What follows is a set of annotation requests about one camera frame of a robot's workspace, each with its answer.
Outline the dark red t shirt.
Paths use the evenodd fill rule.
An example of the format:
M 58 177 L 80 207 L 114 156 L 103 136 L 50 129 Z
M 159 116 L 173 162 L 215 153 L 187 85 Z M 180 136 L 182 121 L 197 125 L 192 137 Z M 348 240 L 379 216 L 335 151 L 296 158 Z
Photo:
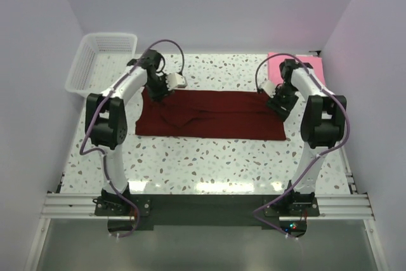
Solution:
M 142 92 L 138 136 L 286 140 L 284 123 L 264 93 L 178 89 L 160 102 Z

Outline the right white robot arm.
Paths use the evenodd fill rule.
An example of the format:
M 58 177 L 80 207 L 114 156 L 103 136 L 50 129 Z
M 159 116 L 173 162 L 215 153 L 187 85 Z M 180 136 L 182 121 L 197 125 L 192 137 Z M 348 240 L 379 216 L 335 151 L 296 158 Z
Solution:
M 266 90 L 267 106 L 285 121 L 298 101 L 306 102 L 300 134 L 303 152 L 298 168 L 287 189 L 272 200 L 291 216 L 298 215 L 315 198 L 317 178 L 327 154 L 337 150 L 348 139 L 346 98 L 335 95 L 317 78 L 312 66 L 298 58 L 285 59 L 279 65 L 283 82 Z

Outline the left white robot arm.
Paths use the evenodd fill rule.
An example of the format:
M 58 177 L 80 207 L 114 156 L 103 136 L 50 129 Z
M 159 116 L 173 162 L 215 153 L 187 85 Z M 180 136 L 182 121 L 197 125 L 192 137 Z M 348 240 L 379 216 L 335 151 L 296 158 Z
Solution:
M 168 87 L 167 74 L 158 74 L 165 63 L 155 50 L 148 50 L 139 59 L 132 59 L 124 73 L 101 93 L 91 93 L 86 98 L 85 137 L 80 154 L 99 151 L 103 160 L 105 185 L 103 194 L 114 194 L 109 208 L 117 215 L 131 209 L 129 183 L 124 173 L 122 144 L 128 133 L 126 105 L 135 93 L 147 89 L 147 96 L 160 102 L 173 91 Z

